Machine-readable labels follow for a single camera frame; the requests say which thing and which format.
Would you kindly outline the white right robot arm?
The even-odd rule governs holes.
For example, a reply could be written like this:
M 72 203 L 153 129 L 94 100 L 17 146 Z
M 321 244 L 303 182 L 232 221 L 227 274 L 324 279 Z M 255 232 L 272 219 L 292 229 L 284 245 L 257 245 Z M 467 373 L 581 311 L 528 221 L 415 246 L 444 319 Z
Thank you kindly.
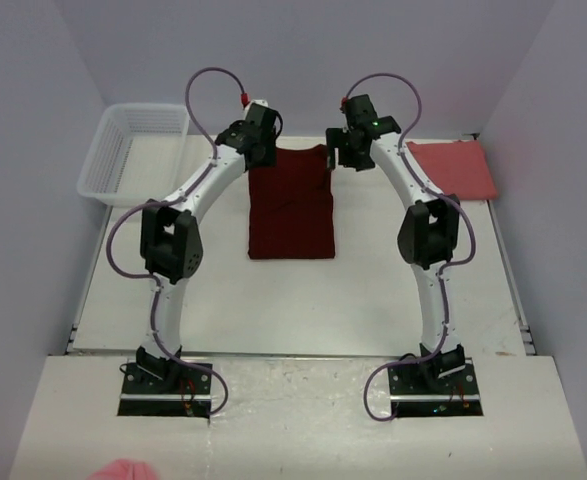
M 380 117 L 368 95 L 341 102 L 346 125 L 326 130 L 328 167 L 356 171 L 380 168 L 405 208 L 397 235 L 402 259 L 412 268 L 422 316 L 421 355 L 425 370 L 441 379 L 460 371 L 464 352 L 446 292 L 445 266 L 453 258 L 459 232 L 459 199 L 445 195 L 410 152 L 391 116 Z

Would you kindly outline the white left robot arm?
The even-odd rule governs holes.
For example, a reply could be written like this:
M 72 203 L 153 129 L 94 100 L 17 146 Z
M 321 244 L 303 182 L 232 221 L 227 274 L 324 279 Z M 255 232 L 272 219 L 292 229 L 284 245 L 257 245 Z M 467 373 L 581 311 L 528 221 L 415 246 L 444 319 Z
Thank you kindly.
M 158 279 L 150 326 L 136 363 L 157 378 L 168 375 L 181 353 L 180 322 L 189 279 L 200 267 L 204 248 L 200 224 L 219 196 L 253 168 L 276 164 L 278 111 L 253 100 L 244 117 L 215 139 L 214 158 L 157 206 L 142 210 L 140 253 L 147 272 Z

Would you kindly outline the dark red t shirt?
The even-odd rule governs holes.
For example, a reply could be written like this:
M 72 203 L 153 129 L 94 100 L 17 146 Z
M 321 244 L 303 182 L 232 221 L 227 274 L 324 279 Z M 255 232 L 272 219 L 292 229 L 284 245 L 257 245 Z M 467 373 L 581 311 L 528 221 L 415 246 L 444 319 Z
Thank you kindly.
M 328 260 L 336 254 L 332 172 L 327 148 L 278 148 L 276 165 L 248 174 L 248 256 L 252 260 Z

